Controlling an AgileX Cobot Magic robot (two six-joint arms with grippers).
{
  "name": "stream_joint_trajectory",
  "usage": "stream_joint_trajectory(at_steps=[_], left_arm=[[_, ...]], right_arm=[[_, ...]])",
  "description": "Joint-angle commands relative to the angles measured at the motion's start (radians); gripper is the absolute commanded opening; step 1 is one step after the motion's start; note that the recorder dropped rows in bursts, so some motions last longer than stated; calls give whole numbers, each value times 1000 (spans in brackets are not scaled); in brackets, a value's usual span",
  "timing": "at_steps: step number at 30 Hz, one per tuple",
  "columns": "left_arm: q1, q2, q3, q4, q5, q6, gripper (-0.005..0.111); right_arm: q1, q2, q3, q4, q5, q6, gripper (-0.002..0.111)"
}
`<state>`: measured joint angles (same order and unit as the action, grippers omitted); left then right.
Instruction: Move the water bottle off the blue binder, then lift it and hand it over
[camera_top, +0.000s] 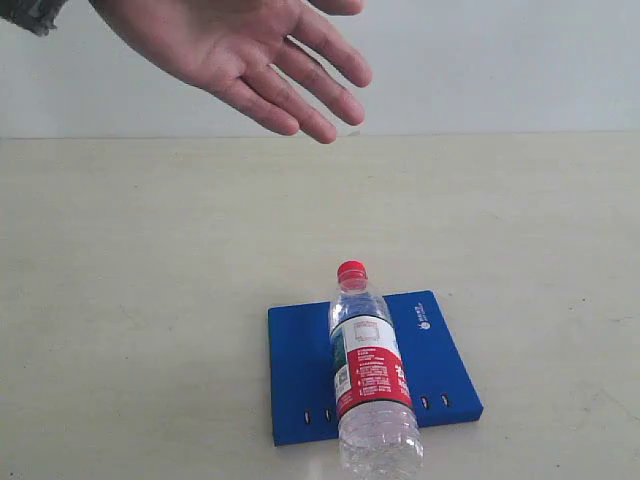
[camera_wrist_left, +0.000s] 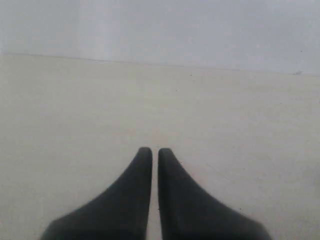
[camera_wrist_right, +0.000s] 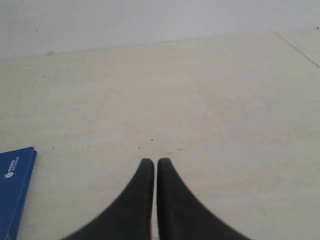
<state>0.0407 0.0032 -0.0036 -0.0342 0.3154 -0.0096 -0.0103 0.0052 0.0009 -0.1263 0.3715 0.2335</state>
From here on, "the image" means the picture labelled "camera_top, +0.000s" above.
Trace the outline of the person's open bare hand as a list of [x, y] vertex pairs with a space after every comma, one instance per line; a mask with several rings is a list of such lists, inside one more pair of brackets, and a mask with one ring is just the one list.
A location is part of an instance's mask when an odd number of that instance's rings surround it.
[[213, 95], [263, 128], [319, 143], [334, 124], [304, 100], [303, 87], [343, 122], [365, 119], [361, 103], [326, 69], [357, 87], [372, 81], [364, 57], [329, 21], [362, 12], [361, 1], [95, 1], [129, 47], [174, 78]]

